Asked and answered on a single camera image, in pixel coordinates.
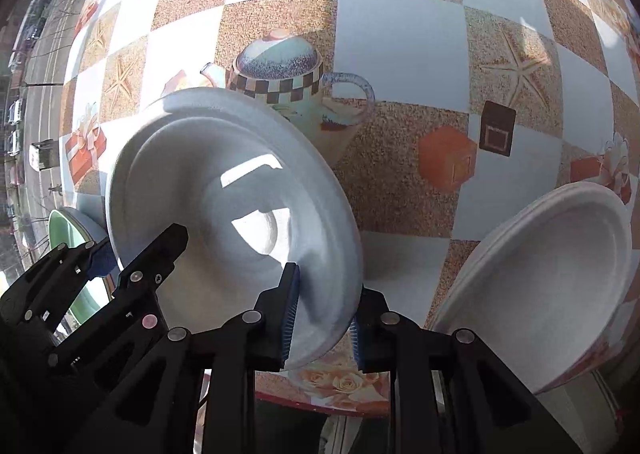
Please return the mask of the white paper bowl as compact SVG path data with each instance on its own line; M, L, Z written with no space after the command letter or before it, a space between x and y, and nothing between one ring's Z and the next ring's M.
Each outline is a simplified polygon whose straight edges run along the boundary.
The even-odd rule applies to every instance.
M604 186L565 184L471 252L431 329L473 330L533 393L557 384L612 322L630 280L631 227Z
M256 99L189 88L143 107L108 178L106 217L124 266L171 224L186 229L157 292L170 326L221 326L295 263L292 370L329 352L357 309L362 248L343 189L314 145Z

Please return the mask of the green plate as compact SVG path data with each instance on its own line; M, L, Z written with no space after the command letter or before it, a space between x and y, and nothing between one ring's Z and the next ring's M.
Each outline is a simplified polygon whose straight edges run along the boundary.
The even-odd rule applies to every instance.
M103 226L87 214L72 207L53 209L49 214L48 236L51 250L65 248L78 261L76 273L86 272L88 249L107 242ZM101 249L89 274L86 284L74 291L75 300L70 304L61 325L68 331L77 329L113 300L118 285L119 268L109 247Z

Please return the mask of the patterned checkered tablecloth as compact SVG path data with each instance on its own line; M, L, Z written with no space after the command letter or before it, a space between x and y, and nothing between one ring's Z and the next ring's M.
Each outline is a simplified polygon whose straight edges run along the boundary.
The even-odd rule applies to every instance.
M64 200L104 216L136 114L230 86L332 166L366 280L428 324L496 226L595 181L639 218L639 16L629 0L85 0L66 58Z

